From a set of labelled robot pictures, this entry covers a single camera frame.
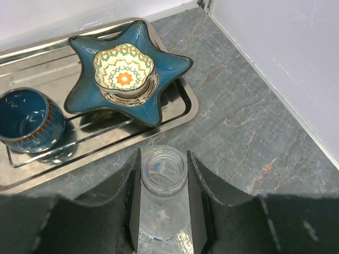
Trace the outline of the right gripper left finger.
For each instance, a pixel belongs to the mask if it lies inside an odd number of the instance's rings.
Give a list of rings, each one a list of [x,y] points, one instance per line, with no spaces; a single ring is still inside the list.
[[[136,253],[141,152],[76,199],[1,196],[1,253]]]

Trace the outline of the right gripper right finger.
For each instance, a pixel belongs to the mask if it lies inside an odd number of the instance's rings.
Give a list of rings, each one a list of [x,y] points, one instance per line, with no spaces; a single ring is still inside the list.
[[[338,196],[232,186],[187,152],[195,253],[338,253]]]

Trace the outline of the clear Pocari Sweat bottle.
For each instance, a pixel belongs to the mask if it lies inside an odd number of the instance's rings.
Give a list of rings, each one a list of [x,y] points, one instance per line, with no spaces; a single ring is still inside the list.
[[[141,150],[140,230],[167,241],[190,223],[186,154],[165,145]]]

